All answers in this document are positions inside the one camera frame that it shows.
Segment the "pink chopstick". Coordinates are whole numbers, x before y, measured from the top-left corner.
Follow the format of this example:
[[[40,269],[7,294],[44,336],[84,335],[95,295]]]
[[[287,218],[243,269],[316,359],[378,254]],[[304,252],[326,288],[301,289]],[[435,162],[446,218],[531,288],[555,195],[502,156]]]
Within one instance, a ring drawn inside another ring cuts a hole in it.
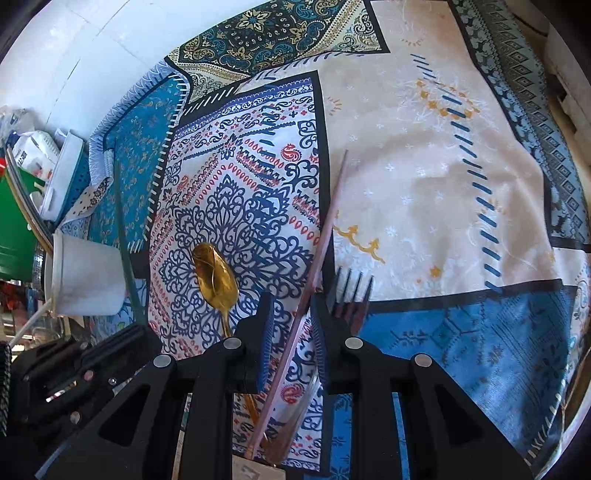
[[[301,320],[304,319],[304,314],[308,311],[308,304],[311,300],[311,295],[315,292],[315,284],[317,284],[318,276],[322,270],[322,264],[324,264],[325,255],[327,255],[329,242],[332,237],[332,225],[335,222],[339,210],[339,201],[342,196],[342,187],[346,183],[346,177],[348,177],[349,170],[349,150],[346,149],[342,156],[341,169],[339,170],[339,176],[335,188],[332,189],[331,203],[329,204],[329,210],[327,216],[325,216],[325,222],[322,225],[322,233],[320,241],[318,241],[317,250],[315,250],[314,261],[311,263],[311,267],[308,270],[308,279],[304,285],[303,293],[301,294],[300,302],[298,302],[297,311],[295,311],[293,327],[290,331],[290,337],[287,339],[286,347],[281,355],[279,367],[276,369],[276,374],[273,377],[273,383],[271,383],[270,391],[266,395],[266,401],[263,404],[263,410],[260,414],[259,421],[254,427],[252,437],[247,442],[245,458],[252,460],[259,449],[260,443],[263,441],[263,434],[266,433],[266,427],[269,425],[271,418],[271,411],[273,411],[273,403],[276,401],[279,395],[280,387],[283,385],[284,377],[287,375],[288,367],[290,367],[290,361],[294,356],[294,349],[296,348],[298,331],[300,330]]]

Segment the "white ceramic utensil cup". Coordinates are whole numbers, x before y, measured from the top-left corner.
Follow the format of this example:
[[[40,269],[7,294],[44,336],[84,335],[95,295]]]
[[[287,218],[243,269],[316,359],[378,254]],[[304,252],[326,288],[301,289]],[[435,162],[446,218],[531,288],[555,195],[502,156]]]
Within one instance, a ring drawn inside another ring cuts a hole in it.
[[[51,268],[53,312],[59,316],[113,316],[126,284],[117,248],[56,231]]]

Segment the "gold spoon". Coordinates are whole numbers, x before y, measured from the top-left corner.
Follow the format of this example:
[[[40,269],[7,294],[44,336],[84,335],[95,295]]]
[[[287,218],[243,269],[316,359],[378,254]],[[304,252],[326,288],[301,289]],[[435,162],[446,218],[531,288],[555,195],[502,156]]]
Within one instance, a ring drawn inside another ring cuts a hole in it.
[[[238,303],[238,283],[228,263],[211,243],[199,243],[191,253],[197,284],[205,302],[221,314],[222,339],[224,346],[232,346],[238,338],[232,336],[229,313]],[[256,395],[263,391],[270,370],[271,338],[273,338],[274,297],[263,291],[259,297],[254,329],[245,329],[246,340],[252,340],[253,351],[246,351],[245,364],[235,368],[231,380],[235,392],[245,398],[245,406],[252,424],[259,421],[259,407]]]

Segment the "dark metal fork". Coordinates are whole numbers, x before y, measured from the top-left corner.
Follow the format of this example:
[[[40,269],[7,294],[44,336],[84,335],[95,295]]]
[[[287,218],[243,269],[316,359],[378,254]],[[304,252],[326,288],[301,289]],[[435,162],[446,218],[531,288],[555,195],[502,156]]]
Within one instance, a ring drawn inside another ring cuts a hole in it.
[[[356,337],[365,323],[368,315],[370,294],[372,293],[374,277],[370,276],[369,283],[363,294],[363,299],[358,302],[358,293],[362,286],[363,273],[353,275],[352,270],[346,274],[345,284],[342,287],[341,295],[338,295],[339,280],[341,279],[342,268],[339,268],[332,280],[329,293],[325,298],[325,303],[329,309],[329,313],[337,319],[342,319],[346,322],[349,328],[349,335]],[[307,414],[308,407],[311,401],[317,395],[318,389],[321,387],[321,378],[318,369],[315,369],[314,375],[311,377],[311,382],[305,387],[304,394],[298,400],[297,407],[294,409],[294,414],[290,416],[286,425],[280,434],[273,439],[265,448],[264,456],[266,461],[273,466],[280,465],[286,460],[290,453],[291,444],[297,435],[298,429],[304,422],[305,414]]]

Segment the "green chopstick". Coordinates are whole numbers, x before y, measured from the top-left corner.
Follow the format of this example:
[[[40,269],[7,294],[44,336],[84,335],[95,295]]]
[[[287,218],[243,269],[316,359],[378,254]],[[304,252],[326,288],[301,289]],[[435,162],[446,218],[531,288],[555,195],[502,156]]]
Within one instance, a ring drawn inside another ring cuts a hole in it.
[[[117,235],[119,241],[119,252],[123,267],[123,276],[125,285],[128,291],[131,310],[135,322],[143,327],[148,326],[143,307],[141,306],[139,295],[135,286],[135,279],[131,264],[130,254],[127,249],[127,241],[125,235],[125,225],[122,207],[122,196],[120,190],[120,167],[117,163],[113,164],[113,192],[115,203],[115,217],[117,225]]]

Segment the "green metal box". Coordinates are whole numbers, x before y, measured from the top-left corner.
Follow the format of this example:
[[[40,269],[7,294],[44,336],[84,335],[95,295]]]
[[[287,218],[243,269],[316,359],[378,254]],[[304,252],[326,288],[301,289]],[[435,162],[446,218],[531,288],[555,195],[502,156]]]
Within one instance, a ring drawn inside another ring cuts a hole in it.
[[[1,178],[0,197],[1,279],[30,282],[37,239],[27,227],[9,188],[7,175]]]

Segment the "white plastic food bag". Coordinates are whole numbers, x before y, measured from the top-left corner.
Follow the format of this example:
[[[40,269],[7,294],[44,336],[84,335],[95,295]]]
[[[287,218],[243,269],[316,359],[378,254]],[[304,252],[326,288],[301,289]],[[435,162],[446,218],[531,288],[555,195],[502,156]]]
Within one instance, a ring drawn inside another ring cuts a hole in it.
[[[47,132],[13,132],[9,135],[7,144],[12,148],[14,159],[21,169],[40,180],[51,179],[60,149]]]

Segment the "patterned patchwork table mat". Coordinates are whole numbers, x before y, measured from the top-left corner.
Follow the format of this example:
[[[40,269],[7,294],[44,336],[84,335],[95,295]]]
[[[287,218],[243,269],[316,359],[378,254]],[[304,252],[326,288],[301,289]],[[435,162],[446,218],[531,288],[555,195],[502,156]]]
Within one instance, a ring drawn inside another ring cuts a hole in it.
[[[97,126],[61,230],[147,252],[140,297],[178,359],[221,338],[190,258],[213,244],[232,321],[276,297],[280,358],[342,161],[322,272],[372,287],[363,338],[429,354],[542,476],[589,324],[590,225],[505,2],[270,1],[211,27]]]

